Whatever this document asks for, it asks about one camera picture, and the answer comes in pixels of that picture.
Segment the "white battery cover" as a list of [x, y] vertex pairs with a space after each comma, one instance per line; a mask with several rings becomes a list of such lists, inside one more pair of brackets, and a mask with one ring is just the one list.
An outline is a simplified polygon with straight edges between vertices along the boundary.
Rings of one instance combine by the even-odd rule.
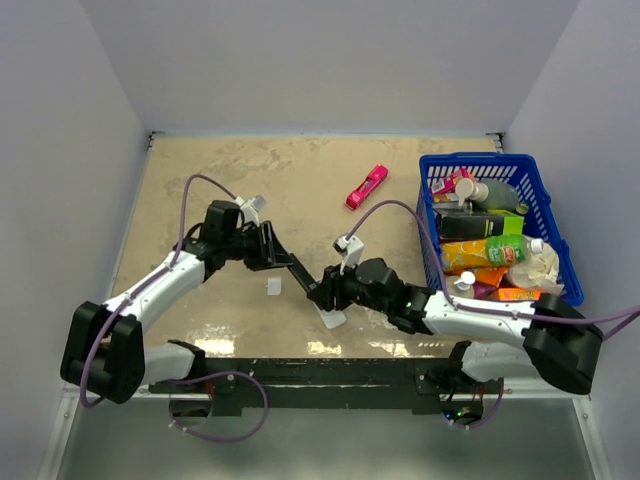
[[282, 292], [282, 278], [281, 277], [269, 277], [267, 279], [267, 295], [279, 296]]

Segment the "white remote control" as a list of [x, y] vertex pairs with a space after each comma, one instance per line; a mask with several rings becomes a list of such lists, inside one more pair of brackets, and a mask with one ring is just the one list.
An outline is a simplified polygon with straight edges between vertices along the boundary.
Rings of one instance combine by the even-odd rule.
[[342, 311], [325, 311], [320, 308], [317, 308], [317, 311], [323, 324], [329, 330], [342, 326], [347, 320], [346, 315]]

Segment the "black remote control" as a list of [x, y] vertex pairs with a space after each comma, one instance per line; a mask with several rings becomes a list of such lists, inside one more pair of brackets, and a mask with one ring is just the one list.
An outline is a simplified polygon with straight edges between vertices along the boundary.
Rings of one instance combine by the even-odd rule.
[[309, 294], [311, 291], [315, 290], [317, 287], [316, 280], [302, 262], [293, 253], [289, 253], [288, 257], [289, 263], [287, 265], [287, 269], [303, 291], [306, 294]]

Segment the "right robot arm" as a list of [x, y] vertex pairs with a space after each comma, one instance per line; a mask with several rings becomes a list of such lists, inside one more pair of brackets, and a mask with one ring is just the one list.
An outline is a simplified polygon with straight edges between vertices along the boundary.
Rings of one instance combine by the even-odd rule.
[[533, 377], [567, 393], [587, 395], [604, 340], [602, 331], [562, 298], [494, 304], [402, 281], [383, 259], [353, 267], [329, 266], [307, 297], [324, 311], [352, 304], [384, 314], [408, 334], [460, 336], [469, 340], [445, 369], [448, 386], [469, 392], [478, 383]]

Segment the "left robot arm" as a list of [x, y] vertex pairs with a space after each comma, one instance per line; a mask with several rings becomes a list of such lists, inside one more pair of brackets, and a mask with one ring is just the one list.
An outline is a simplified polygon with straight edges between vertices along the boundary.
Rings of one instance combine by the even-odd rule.
[[144, 336], [178, 300], [206, 282], [229, 261], [251, 271], [289, 267], [292, 260], [268, 221], [260, 221], [265, 200], [215, 200], [202, 222], [150, 274], [101, 304], [86, 301], [74, 312], [61, 378], [116, 404], [142, 386], [173, 381], [185, 392], [207, 380], [201, 349], [181, 341], [148, 347]]

